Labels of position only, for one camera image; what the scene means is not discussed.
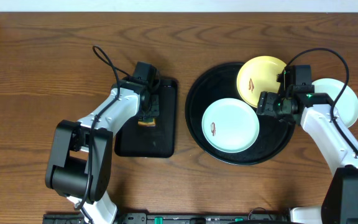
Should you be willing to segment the yellow green sponge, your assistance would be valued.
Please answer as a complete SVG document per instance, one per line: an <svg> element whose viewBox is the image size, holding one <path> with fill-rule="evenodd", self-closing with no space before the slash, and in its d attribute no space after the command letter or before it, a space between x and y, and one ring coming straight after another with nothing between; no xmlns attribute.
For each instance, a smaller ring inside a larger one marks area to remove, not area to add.
<svg viewBox="0 0 358 224"><path fill-rule="evenodd" d="M139 126L145 126L145 127L154 127L156 125L156 119L155 118L140 118L138 120Z"/></svg>

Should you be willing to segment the mint plate with red stain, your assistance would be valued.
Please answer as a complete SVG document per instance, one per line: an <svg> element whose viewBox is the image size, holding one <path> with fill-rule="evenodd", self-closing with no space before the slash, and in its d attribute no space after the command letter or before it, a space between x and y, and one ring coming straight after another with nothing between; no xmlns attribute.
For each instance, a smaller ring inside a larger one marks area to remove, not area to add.
<svg viewBox="0 0 358 224"><path fill-rule="evenodd" d="M335 100L344 83L332 78L322 78L315 80L313 83L316 93L327 93L332 100ZM349 128L358 119L358 97L353 90L347 86L339 101L335 105L342 122Z"/></svg>

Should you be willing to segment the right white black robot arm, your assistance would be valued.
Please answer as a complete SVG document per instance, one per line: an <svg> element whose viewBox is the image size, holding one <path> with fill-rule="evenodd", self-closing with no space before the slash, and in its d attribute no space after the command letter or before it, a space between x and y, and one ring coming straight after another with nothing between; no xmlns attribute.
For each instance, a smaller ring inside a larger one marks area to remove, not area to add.
<svg viewBox="0 0 358 224"><path fill-rule="evenodd" d="M263 91L257 114L295 123L321 151L333 179L323 204L290 210L293 223L358 223L358 141L326 93L295 93L285 97Z"/></svg>

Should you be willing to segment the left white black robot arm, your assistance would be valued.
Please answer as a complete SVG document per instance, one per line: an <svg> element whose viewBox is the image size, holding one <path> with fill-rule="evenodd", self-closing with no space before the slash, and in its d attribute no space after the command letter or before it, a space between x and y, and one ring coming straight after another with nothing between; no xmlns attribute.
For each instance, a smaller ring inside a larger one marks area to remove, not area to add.
<svg viewBox="0 0 358 224"><path fill-rule="evenodd" d="M147 85L117 82L88 116L57 125L45 185L71 201L85 223L114 222L117 207L107 193L112 140L126 121L150 109L152 91Z"/></svg>

